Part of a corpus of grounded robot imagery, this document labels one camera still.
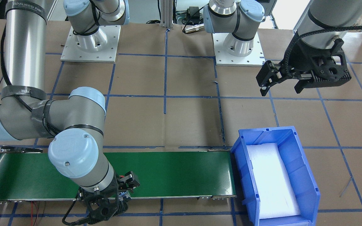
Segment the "green conveyor belt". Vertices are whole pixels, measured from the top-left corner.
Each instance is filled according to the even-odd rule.
[[[133,198],[235,196],[229,152],[105,153],[119,175],[132,170]],[[46,153],[0,154],[0,200],[73,199],[78,186]]]

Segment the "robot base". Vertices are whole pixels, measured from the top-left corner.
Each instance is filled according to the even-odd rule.
[[[247,66],[261,67],[265,62],[261,42],[259,41],[258,33],[253,39],[254,47],[252,52],[246,57],[237,57],[229,54],[223,47],[223,42],[228,33],[213,34],[213,46],[216,56],[216,65],[219,66]]]
[[[66,62],[115,63],[121,26],[100,26],[100,29],[107,35],[108,42],[106,46],[97,52],[86,52],[77,46],[71,27],[62,51],[61,60]]]

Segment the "tiled floor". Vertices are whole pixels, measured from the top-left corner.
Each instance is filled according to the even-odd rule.
[[[4,21],[0,20],[0,36]],[[295,94],[295,81],[260,96],[255,67],[215,66],[209,34],[166,32],[156,24],[124,26],[117,63],[62,63],[69,22],[49,22],[46,89],[65,99],[78,86],[106,96],[105,152],[198,151],[229,148],[238,129],[295,126],[321,192],[319,226],[362,226],[362,33],[348,33],[345,49],[353,79],[341,87]],[[260,30],[268,59],[281,59],[290,30]],[[36,139],[3,144],[48,147]],[[348,189],[339,197],[346,184]],[[250,225],[235,200],[132,200],[129,211],[99,225]],[[69,202],[36,202],[37,225],[61,225]],[[30,224],[28,202],[0,204],[0,225]],[[85,216],[75,206],[69,220]]]

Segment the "blue bin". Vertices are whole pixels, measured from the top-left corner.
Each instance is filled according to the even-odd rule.
[[[254,226],[314,226],[321,194],[305,157],[294,126],[239,130],[231,148],[243,187],[243,204]],[[261,194],[258,193],[247,146],[277,143],[301,215],[259,219]]]

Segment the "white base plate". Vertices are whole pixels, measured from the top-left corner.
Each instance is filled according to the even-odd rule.
[[[100,26],[100,29],[107,35],[108,42],[106,46],[97,52],[86,52],[76,44],[75,35],[72,33],[73,28],[71,27],[61,55],[61,60],[66,62],[115,63],[121,26]]]
[[[223,42],[228,33],[213,34],[214,54],[216,56],[216,65],[220,66],[247,66],[261,67],[265,62],[261,42],[259,41],[258,33],[253,40],[252,52],[246,57],[237,57],[229,54],[223,47]]]

